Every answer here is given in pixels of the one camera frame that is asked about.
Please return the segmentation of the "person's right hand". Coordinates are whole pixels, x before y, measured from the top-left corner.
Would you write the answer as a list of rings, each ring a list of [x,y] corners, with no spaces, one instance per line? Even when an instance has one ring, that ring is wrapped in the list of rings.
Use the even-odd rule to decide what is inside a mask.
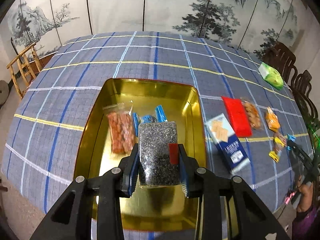
[[[297,205],[297,212],[306,212],[312,206],[313,200],[313,182],[308,181],[306,184],[302,183],[302,175],[296,181],[296,187],[300,193],[300,200]]]

